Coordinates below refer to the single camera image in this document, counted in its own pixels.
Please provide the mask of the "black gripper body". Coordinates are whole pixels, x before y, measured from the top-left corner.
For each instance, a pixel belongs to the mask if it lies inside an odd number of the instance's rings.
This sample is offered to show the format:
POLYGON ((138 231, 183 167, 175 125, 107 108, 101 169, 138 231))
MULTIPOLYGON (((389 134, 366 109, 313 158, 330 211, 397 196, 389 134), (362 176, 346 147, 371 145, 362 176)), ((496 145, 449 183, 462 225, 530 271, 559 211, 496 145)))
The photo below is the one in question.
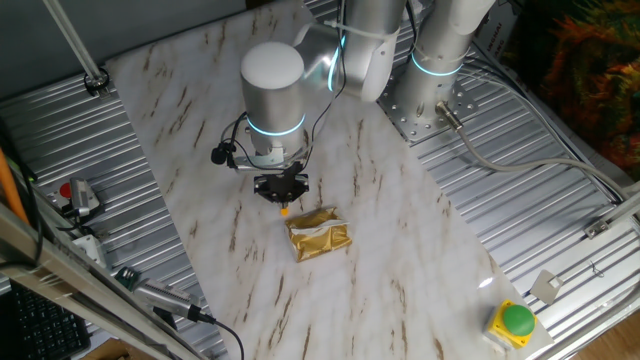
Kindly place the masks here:
POLYGON ((270 190, 281 193, 283 198, 293 188, 308 187, 308 175, 303 174, 303 165, 300 162, 293 163, 283 172, 278 174, 266 174, 254 178, 254 192, 257 190, 270 190))

